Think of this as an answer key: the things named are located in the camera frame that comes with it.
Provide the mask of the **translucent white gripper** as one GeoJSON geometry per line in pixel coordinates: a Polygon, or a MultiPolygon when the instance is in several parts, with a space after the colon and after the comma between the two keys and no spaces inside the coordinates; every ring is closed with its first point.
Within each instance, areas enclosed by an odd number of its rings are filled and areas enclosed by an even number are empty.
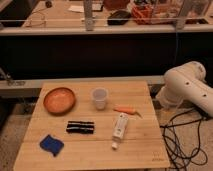
{"type": "Polygon", "coordinates": [[[156,95],[156,99],[165,109],[175,108],[182,103],[182,98],[166,86],[160,89],[156,95]]]}

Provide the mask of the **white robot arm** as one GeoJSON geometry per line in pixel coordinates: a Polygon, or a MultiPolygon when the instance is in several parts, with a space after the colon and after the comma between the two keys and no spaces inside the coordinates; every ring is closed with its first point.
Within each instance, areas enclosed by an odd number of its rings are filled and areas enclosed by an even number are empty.
{"type": "Polygon", "coordinates": [[[170,109],[188,100],[213,118],[213,88],[204,83],[205,67],[197,61],[169,69],[164,74],[165,85],[156,95],[156,99],[165,109],[170,109]]]}

